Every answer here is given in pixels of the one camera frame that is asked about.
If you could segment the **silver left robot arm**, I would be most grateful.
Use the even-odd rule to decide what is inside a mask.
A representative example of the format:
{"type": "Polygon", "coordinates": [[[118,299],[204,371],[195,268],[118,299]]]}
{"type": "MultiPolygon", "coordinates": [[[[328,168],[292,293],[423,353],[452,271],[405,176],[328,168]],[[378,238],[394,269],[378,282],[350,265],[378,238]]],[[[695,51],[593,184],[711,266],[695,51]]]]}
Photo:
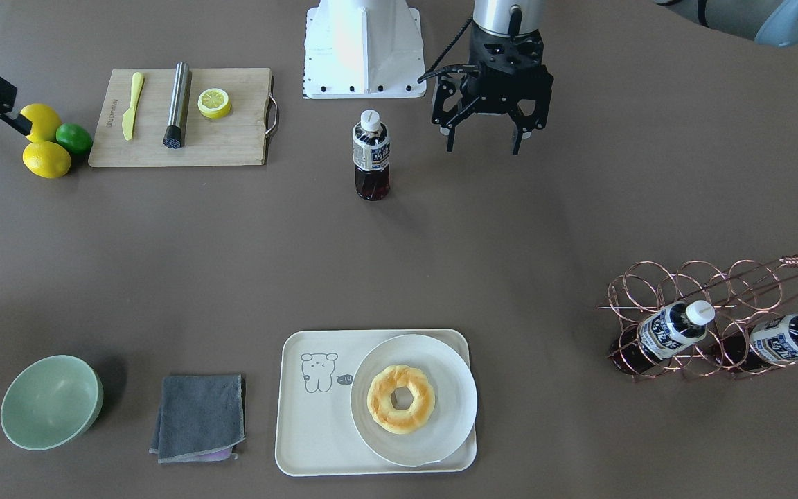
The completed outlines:
{"type": "MultiPolygon", "coordinates": [[[[544,1],[477,1],[462,26],[470,32],[468,62],[425,70],[434,79],[431,121],[452,151],[456,130],[475,114],[512,120],[513,154],[522,140],[545,127],[553,76],[544,65],[539,31],[544,1]]],[[[798,1],[661,1],[659,6],[693,24],[757,44],[798,44],[798,1]]]]}

